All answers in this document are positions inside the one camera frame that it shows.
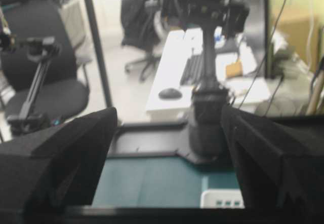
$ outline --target office chair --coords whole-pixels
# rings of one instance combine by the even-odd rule
[[[125,34],[121,45],[136,47],[146,54],[143,59],[127,63],[125,72],[130,73],[134,65],[146,63],[140,75],[141,82],[145,81],[149,76],[146,71],[150,67],[154,69],[160,61],[160,56],[155,56],[153,53],[154,46],[160,42],[154,27],[155,13],[146,10],[146,1],[123,0],[121,5],[121,24]]]
[[[58,5],[52,0],[0,1],[5,5],[20,2],[5,11],[13,34],[20,38],[54,36],[62,46],[60,56],[52,60],[34,111],[46,113],[50,120],[60,118],[62,121],[79,114],[88,104],[89,86],[77,80],[76,57],[59,15]],[[37,64],[27,59],[26,49],[2,55],[4,74],[16,91],[6,106],[6,118],[19,114],[36,67]]]

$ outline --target monitor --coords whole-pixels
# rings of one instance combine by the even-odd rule
[[[245,25],[245,37],[252,48],[256,61],[260,64],[268,49],[270,32],[270,3],[269,0],[241,0],[250,7],[250,14]],[[266,58],[260,76],[270,77],[270,61]]]

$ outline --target black computer mouse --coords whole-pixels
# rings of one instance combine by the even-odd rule
[[[182,93],[181,91],[174,89],[174,88],[167,88],[162,90],[159,94],[158,94],[160,99],[163,100],[176,100],[176,99],[180,99],[182,97]]]

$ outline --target metal rod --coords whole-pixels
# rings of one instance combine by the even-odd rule
[[[96,13],[93,5],[93,0],[85,0],[87,13],[88,13],[88,19],[90,23],[92,38],[96,50],[96,56],[97,56],[97,63],[101,78],[101,84],[103,88],[103,92],[105,95],[105,102],[107,107],[112,106],[111,102],[111,96],[110,96],[110,89],[108,84],[108,76],[106,72],[106,65],[105,65],[105,59],[103,56],[100,36],[99,36],[99,30],[98,30],[98,24],[97,24],[97,18]]]
[[[215,53],[215,28],[202,29],[204,36],[204,76],[205,78],[216,78],[216,53]]]

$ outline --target black keyboard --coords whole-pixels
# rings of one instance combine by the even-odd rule
[[[222,48],[215,49],[216,54],[237,53],[238,46],[234,39],[228,39]],[[196,85],[203,73],[203,54],[193,55],[188,59],[180,81],[181,86]]]
[[[186,67],[183,71],[180,85],[192,86],[199,82],[203,73],[203,55],[193,55],[188,59]]]

